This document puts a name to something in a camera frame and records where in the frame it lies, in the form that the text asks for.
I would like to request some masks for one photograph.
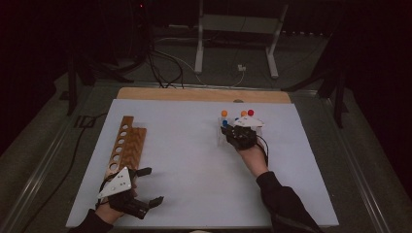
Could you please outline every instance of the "wooden strip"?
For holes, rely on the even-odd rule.
[[[174,101],[212,101],[233,102],[242,100],[246,103],[290,103],[291,98],[283,91],[260,90],[221,90],[221,89],[175,89],[123,87],[118,99],[136,100],[174,100]]]
[[[137,170],[146,138],[146,128],[133,128],[133,116],[124,116],[112,155],[106,169],[105,179],[124,167]]]

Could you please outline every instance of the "wooden block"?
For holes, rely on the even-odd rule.
[[[133,128],[133,116],[124,116],[112,155],[106,169],[105,179],[124,167],[137,170],[146,138],[146,128]]]

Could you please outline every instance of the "black sleeve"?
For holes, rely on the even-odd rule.
[[[75,228],[72,228],[68,233],[106,233],[113,228],[112,224],[109,224],[96,215],[94,210],[88,210],[86,218],[83,222]]]
[[[257,178],[261,198],[277,233],[322,232],[291,187],[282,186],[273,172]]]

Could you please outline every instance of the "dark background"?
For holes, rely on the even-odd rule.
[[[211,13],[221,12],[219,2],[206,5],[205,9]],[[242,2],[238,8],[231,2],[235,1],[225,4],[238,15],[272,14],[254,9],[252,1],[236,1]],[[266,10],[272,4],[271,1],[253,2],[257,9]],[[102,20],[97,3],[79,0],[0,3],[1,153],[54,95],[52,82],[67,72],[68,42],[76,42],[99,61],[116,62],[117,56],[124,55],[116,41],[109,40],[116,27]],[[140,1],[130,3],[136,7]],[[148,19],[155,26],[193,27],[197,23],[197,1],[153,0],[145,4]],[[247,13],[245,4],[251,6]],[[317,68],[342,64],[347,67],[347,87],[354,91],[410,196],[411,10],[407,1],[295,0],[290,1],[283,28],[289,36],[303,32],[329,37]],[[120,17],[113,15],[115,12],[106,13],[112,14],[116,22],[128,19],[130,14],[123,12]]]

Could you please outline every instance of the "floor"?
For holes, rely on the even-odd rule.
[[[242,43],[229,36],[219,37],[214,43],[206,43],[203,73],[198,76],[191,70],[196,51],[192,37],[157,38],[155,50],[179,58],[184,88],[279,90],[309,77],[327,43],[323,37],[282,34],[275,50],[280,77],[272,79],[264,56],[265,38],[250,39],[252,43],[240,47],[224,47],[222,44]],[[159,53],[153,55],[155,67],[167,81],[180,75],[174,62],[155,56]],[[246,66],[244,73],[236,70],[238,64]],[[4,232],[19,232],[26,222],[30,224],[25,232],[67,231],[65,222],[104,123],[104,117],[100,117],[83,132],[74,127],[77,117],[107,113],[123,86],[158,86],[148,62],[125,77],[135,82],[118,83],[100,77],[94,86],[80,86],[79,105],[71,116],[66,115],[67,101],[59,100],[67,90],[67,75],[56,81],[55,96],[0,157],[0,219]],[[332,99],[316,96],[320,84],[312,83],[290,93],[290,97],[299,111],[340,222],[324,231],[412,232],[411,201],[351,90],[346,89],[344,103],[348,112],[343,114],[344,128],[339,129],[331,117]],[[178,80],[170,87],[181,85]],[[60,189],[48,200],[64,177]],[[112,232],[130,230],[115,228]]]

